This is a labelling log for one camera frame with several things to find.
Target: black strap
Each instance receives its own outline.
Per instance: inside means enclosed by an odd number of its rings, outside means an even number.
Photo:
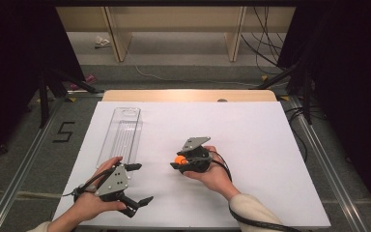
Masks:
[[[292,227],[288,227],[285,225],[281,224],[274,224],[274,223],[268,223],[268,222],[263,222],[263,221],[258,221],[258,220],[252,220],[248,219],[245,217],[241,217],[237,215],[233,210],[231,210],[231,207],[229,207],[231,215],[239,222],[247,224],[247,225],[252,225],[255,227],[260,227],[260,228],[265,228],[265,229],[271,229],[271,230],[276,230],[276,231],[288,231],[288,232],[300,232],[297,229],[294,229]]]

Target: orange ball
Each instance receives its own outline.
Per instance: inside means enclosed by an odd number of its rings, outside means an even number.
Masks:
[[[186,164],[186,158],[183,156],[176,156],[176,159],[174,159],[174,162],[178,164]]]

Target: transparent acrylic box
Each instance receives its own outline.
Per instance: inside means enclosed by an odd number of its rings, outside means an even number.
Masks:
[[[140,108],[130,107],[119,107],[114,110],[97,168],[114,157],[123,157],[122,163],[135,163],[143,126],[140,112]],[[131,178],[131,176],[132,171],[128,172],[128,177]]]

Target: floor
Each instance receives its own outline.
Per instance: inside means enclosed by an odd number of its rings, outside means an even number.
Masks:
[[[98,89],[247,89],[280,72],[266,60],[256,59],[243,41],[238,60],[229,62],[223,37],[216,33],[135,33],[122,63],[115,61],[107,45],[95,48],[97,36],[109,40],[106,33],[69,36],[82,70],[97,78],[93,86]],[[244,37],[258,47],[253,35]],[[275,46],[282,45],[277,35],[271,35],[271,40]],[[268,45],[260,45],[259,50],[273,59]],[[285,98],[286,82],[271,89],[289,110],[301,102],[296,96]],[[52,117],[47,127],[39,129],[36,95],[29,104],[30,112],[6,141],[9,152],[0,154],[0,231],[26,231],[51,220],[69,178],[65,173],[71,172],[101,95],[73,91],[66,101],[50,99]],[[292,120],[292,128],[331,222],[330,228],[313,231],[371,231],[371,195],[346,159],[317,100],[312,104],[312,126],[299,117]],[[287,112],[287,120],[293,113]],[[58,133],[62,125],[64,131],[72,131],[69,142],[54,142],[65,139]],[[78,227],[76,231],[99,230]]]

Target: hand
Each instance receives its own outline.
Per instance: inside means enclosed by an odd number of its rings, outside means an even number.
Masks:
[[[205,146],[204,148],[213,153],[214,160],[224,163],[217,154],[214,146]],[[186,171],[183,174],[188,178],[202,182],[208,189],[220,193],[227,200],[230,200],[234,195],[240,193],[231,182],[224,168],[214,162],[210,164],[210,167],[204,173]]]
[[[102,171],[111,168],[122,157],[115,157],[104,162],[93,176],[98,175]],[[92,185],[97,186],[101,178],[95,180]],[[48,231],[71,231],[80,222],[95,218],[100,213],[106,211],[120,211],[124,210],[126,205],[120,201],[103,202],[99,197],[91,192],[82,193],[76,202],[60,217],[52,221],[48,226]]]

